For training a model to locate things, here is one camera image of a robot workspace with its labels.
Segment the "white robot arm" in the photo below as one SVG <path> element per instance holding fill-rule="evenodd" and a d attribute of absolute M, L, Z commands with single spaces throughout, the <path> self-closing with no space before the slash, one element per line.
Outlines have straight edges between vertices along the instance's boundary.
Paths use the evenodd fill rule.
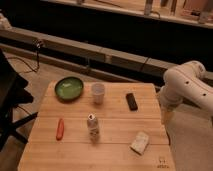
<path fill-rule="evenodd" d="M 204 83 L 206 69 L 199 61 L 173 66 L 164 72 L 164 85 L 158 92 L 161 123 L 166 125 L 173 110 L 186 98 L 213 116 L 213 87 Z"/>

